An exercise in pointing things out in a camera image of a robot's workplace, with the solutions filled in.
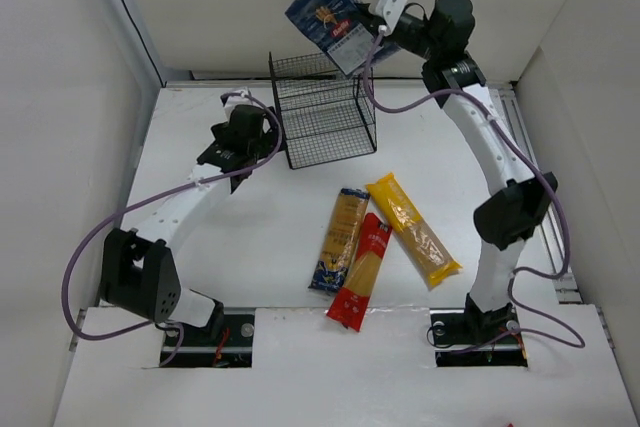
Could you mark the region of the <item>blue Barilla pasta box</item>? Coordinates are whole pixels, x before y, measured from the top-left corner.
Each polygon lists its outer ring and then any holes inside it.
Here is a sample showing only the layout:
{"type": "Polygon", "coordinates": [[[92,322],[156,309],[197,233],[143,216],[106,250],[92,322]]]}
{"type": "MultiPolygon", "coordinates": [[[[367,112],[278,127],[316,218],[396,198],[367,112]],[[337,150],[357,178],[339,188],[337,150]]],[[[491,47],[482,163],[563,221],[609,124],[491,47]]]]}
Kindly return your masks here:
{"type": "Polygon", "coordinates": [[[346,77],[365,65],[375,36],[357,17],[357,0],[294,0],[289,21],[346,77]]]}

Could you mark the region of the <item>blue-ended spaghetti bag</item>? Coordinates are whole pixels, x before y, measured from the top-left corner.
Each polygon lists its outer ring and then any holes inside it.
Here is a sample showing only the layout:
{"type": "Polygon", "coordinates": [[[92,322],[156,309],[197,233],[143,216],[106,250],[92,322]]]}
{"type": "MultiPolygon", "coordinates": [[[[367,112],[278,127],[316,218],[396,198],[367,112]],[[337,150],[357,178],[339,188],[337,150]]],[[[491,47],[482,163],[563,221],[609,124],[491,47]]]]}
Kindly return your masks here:
{"type": "Polygon", "coordinates": [[[369,198],[367,192],[359,189],[340,190],[309,284],[311,290],[334,294],[344,285],[369,198]]]}

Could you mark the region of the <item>red spaghetti bag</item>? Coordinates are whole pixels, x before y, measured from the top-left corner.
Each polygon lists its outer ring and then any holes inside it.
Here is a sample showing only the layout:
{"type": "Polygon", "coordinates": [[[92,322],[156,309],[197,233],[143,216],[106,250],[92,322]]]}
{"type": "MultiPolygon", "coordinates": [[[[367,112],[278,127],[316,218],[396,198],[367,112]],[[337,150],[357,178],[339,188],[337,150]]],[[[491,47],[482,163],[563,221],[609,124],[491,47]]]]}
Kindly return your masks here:
{"type": "Polygon", "coordinates": [[[391,226],[375,213],[365,215],[355,260],[327,311],[330,319],[347,329],[361,330],[391,233],[391,226]]]}

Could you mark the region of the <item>yellow spaghetti bag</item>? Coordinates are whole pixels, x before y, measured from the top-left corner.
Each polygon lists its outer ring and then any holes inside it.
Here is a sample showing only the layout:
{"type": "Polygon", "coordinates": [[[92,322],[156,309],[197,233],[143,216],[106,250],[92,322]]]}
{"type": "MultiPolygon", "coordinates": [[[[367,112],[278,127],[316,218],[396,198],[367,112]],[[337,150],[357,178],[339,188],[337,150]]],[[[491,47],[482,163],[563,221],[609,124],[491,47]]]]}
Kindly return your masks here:
{"type": "Polygon", "coordinates": [[[366,189],[401,239],[429,289],[459,272],[461,265],[424,220],[393,173],[367,184],[366,189]]]}

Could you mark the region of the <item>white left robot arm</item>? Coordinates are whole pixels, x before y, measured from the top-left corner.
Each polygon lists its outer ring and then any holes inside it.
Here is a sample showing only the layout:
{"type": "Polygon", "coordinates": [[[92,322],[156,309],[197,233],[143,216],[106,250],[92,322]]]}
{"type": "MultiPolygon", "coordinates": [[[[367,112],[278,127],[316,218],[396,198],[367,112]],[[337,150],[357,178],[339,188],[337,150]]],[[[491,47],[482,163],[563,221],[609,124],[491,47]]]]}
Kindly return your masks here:
{"type": "Polygon", "coordinates": [[[182,286],[175,256],[191,233],[229,198],[257,164],[279,149],[272,109],[242,102],[211,128],[214,141],[196,159],[187,189],[168,196],[128,230],[112,229],[103,244],[102,300],[155,324],[179,323],[215,340],[221,302],[182,286]]]}

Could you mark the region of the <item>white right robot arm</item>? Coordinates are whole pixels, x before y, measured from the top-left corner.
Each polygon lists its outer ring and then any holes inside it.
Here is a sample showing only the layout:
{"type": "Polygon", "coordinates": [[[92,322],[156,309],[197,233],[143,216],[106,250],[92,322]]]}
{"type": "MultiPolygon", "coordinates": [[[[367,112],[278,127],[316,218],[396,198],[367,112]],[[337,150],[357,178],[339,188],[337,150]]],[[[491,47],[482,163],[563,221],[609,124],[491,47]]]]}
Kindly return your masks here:
{"type": "Polygon", "coordinates": [[[358,2],[354,16],[377,44],[423,59],[427,91],[462,133],[485,176],[489,197],[473,214],[481,253],[465,309],[496,320],[515,304],[509,282],[551,204],[557,180],[529,166],[498,113],[467,91],[486,84],[467,51],[476,25],[471,0],[435,0],[432,12],[420,17],[410,14],[410,6],[407,0],[358,2]]]}

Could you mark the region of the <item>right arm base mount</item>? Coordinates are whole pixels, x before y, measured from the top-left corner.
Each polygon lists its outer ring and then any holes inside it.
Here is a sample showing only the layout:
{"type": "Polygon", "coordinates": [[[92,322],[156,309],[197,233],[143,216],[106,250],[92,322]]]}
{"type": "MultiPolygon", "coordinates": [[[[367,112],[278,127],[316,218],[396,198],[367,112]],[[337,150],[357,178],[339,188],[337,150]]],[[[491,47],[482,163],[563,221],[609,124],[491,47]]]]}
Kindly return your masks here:
{"type": "Polygon", "coordinates": [[[464,308],[433,309],[427,340],[435,349],[437,367],[527,367],[520,335],[509,332],[518,326],[511,305],[496,316],[464,308]]]}

